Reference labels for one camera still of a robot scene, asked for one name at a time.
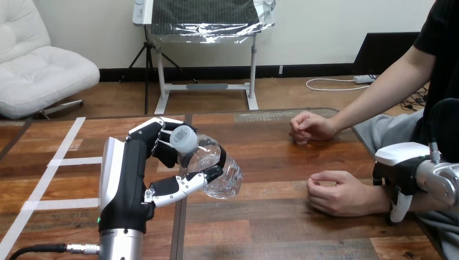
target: gray pants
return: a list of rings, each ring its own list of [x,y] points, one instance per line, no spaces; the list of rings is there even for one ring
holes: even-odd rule
[[[382,147],[409,142],[416,123],[422,117],[423,110],[411,115],[388,116],[378,115],[355,126],[362,140],[374,156]],[[428,227],[433,228],[432,234],[448,259],[458,259],[459,256],[459,221],[457,212],[422,212],[417,216]]]

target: wood grain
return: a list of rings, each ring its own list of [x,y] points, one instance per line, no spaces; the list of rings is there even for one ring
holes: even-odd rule
[[[18,135],[24,125],[25,121],[0,121],[0,151]]]
[[[191,224],[185,227],[185,246],[251,243],[247,220]]]
[[[327,109],[312,111],[324,117],[336,114]],[[330,141],[293,144],[288,122],[299,112],[193,115],[193,126],[218,140],[243,177],[233,199],[216,200],[202,192],[188,197],[184,259],[379,259],[370,239],[427,239],[413,216],[398,226],[388,226],[384,216],[335,218],[309,208],[306,181],[310,175],[344,170],[372,185],[374,161],[350,129]],[[234,236],[226,236],[226,241],[210,239],[214,232],[225,234],[227,223],[247,222],[244,233],[234,225]],[[422,252],[409,244],[401,248]],[[435,251],[432,244],[427,248]],[[390,252],[381,245],[378,253]]]
[[[440,260],[426,236],[370,238],[381,260]]]
[[[109,137],[124,140],[128,131],[149,118],[86,119],[65,158],[100,157]],[[34,122],[0,161],[0,238],[10,229],[53,158],[73,121]],[[178,168],[160,167],[156,158],[146,162],[145,184],[178,174]],[[101,164],[59,166],[41,200],[97,198]],[[13,251],[43,243],[98,243],[97,208],[36,210],[24,227]],[[144,236],[145,259],[169,260],[175,204],[155,210]],[[87,256],[31,253],[23,259],[87,259]]]
[[[370,240],[367,238],[288,243],[279,241],[265,244],[190,246],[185,248],[183,258],[185,260],[379,260]]]
[[[336,76],[334,79],[352,79],[352,76]],[[304,107],[330,107],[341,110],[355,100],[364,89],[344,92],[319,92],[306,88],[311,77],[256,79],[255,94],[260,109],[292,109]],[[202,80],[200,83],[244,84],[248,80]],[[190,81],[169,82],[189,84]],[[315,81],[318,88],[353,88],[352,82]],[[143,82],[101,82],[95,87],[81,91],[61,102],[84,100],[81,108],[67,109],[56,113],[55,118],[74,119],[78,116],[139,116],[143,115],[145,83]],[[149,87],[149,111],[153,114],[160,97],[158,83]],[[215,113],[248,111],[247,97],[243,91],[173,91],[167,102],[166,114]],[[399,115],[413,113],[400,106],[388,110],[386,114]]]
[[[156,209],[154,219],[147,223],[142,252],[145,259],[170,258],[175,216],[180,217],[177,223],[182,223],[177,230],[184,235],[179,244],[184,259],[391,259],[401,252],[436,259],[433,246],[412,216],[390,227],[383,216],[333,218],[308,208],[305,184],[311,174],[347,170],[371,184],[373,159],[352,131],[327,142],[294,145],[287,131],[288,119],[296,112],[195,115],[193,126],[199,133],[217,139],[242,168],[242,189],[230,200],[196,193],[183,205],[182,216],[175,212],[174,204]],[[322,109],[321,113],[331,116],[336,112]],[[87,119],[65,157],[102,156],[108,137],[123,140],[129,129],[147,119]],[[34,122],[0,161],[0,238],[72,124]],[[42,199],[98,197],[100,167],[60,166]],[[150,158],[144,181],[148,185],[178,172],[177,167],[168,169]],[[98,243],[98,216],[97,208],[35,211],[13,250],[37,243]],[[23,258],[87,259],[46,253]]]

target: human hand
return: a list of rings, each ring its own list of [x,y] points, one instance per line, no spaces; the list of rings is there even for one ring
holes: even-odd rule
[[[320,181],[334,181],[325,187]],[[390,197],[382,186],[361,183],[349,172],[324,171],[307,180],[307,198],[315,209],[336,217],[358,217],[390,211]]]
[[[299,145],[305,145],[309,140],[327,140],[338,132],[331,119],[307,111],[290,120],[290,126],[288,134]]]

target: chair leg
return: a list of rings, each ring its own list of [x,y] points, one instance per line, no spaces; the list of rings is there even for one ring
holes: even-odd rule
[[[76,100],[76,101],[72,101],[72,102],[68,102],[68,103],[57,105],[56,107],[45,109],[45,110],[42,111],[42,114],[45,117],[47,117],[47,115],[49,115],[51,113],[54,113],[54,112],[57,112],[57,111],[61,111],[61,110],[66,109],[68,107],[72,107],[72,106],[76,106],[76,105],[82,105],[82,104],[83,104],[83,100]]]

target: white power cord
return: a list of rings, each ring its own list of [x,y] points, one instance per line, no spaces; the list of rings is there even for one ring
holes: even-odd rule
[[[317,91],[347,91],[347,90],[363,89],[363,88],[367,88],[367,87],[370,86],[370,85],[368,85],[368,86],[363,86],[363,87],[358,87],[358,88],[345,88],[345,89],[320,89],[320,88],[312,88],[312,87],[310,87],[308,85],[309,82],[316,81],[316,80],[339,81],[339,82],[355,82],[355,80],[312,79],[312,80],[308,80],[306,82],[307,88],[312,89],[312,90],[317,90]]]

